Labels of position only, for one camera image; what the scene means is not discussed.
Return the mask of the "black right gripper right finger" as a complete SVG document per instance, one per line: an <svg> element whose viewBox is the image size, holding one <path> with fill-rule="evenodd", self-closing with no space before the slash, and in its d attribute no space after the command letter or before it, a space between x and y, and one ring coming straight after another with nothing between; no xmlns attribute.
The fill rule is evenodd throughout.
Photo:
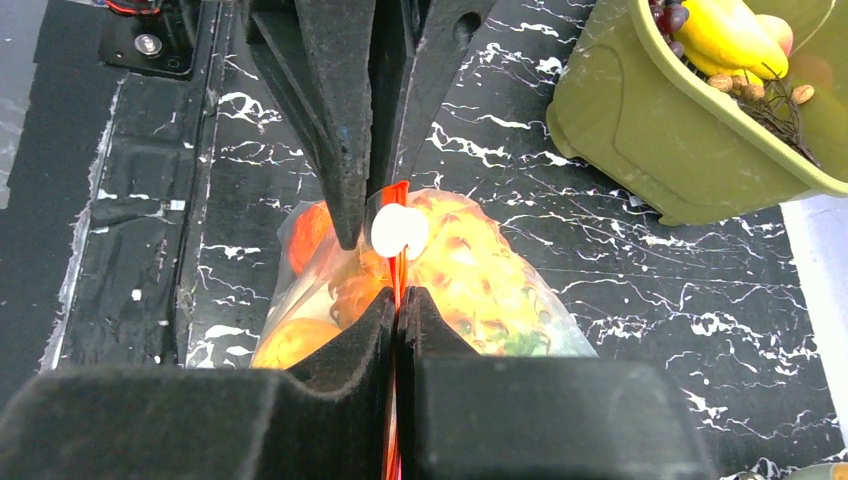
<svg viewBox="0 0 848 480"><path fill-rule="evenodd" d="M681 391L658 368L474 351L430 293L399 312L397 420L405 479L712 479Z"/></svg>

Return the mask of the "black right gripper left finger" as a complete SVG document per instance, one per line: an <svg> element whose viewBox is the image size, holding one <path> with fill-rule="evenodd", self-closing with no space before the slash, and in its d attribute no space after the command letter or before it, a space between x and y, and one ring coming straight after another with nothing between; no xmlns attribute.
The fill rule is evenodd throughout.
<svg viewBox="0 0 848 480"><path fill-rule="evenodd" d="M5 479L378 479L394 295L288 371L65 368L1 417Z"/></svg>

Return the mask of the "orange spiky toy fruit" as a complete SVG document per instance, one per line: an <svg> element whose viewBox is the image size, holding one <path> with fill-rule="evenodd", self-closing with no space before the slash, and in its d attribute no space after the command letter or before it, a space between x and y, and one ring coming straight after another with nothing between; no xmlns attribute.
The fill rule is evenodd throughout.
<svg viewBox="0 0 848 480"><path fill-rule="evenodd" d="M551 354L552 311L540 281L498 223L453 192L417 190L405 204L428 222L422 253L407 258L408 285L426 288L442 319L482 354Z"/></svg>

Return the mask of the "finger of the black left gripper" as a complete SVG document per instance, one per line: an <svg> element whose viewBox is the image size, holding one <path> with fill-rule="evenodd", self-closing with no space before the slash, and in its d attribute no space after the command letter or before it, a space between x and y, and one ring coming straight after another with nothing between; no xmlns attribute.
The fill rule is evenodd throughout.
<svg viewBox="0 0 848 480"><path fill-rule="evenodd" d="M340 246L412 173L493 0L249 1L249 51L311 160Z"/></svg>

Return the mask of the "clear zip bag orange zipper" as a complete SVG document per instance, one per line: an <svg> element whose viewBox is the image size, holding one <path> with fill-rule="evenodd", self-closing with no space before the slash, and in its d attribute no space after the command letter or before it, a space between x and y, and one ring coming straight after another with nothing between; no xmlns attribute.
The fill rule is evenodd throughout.
<svg viewBox="0 0 848 480"><path fill-rule="evenodd" d="M499 224L464 195L372 196L354 248L327 206L278 232L279 275L251 364L292 382L266 479L564 479L561 384L594 348Z"/></svg>

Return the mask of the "yellow toy lemon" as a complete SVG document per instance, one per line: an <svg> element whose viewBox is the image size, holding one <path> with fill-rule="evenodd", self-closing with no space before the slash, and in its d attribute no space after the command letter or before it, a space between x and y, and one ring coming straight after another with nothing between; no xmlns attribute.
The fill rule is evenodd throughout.
<svg viewBox="0 0 848 480"><path fill-rule="evenodd" d="M297 318L275 327L254 352L252 368L287 369L334 339L342 330L335 324Z"/></svg>

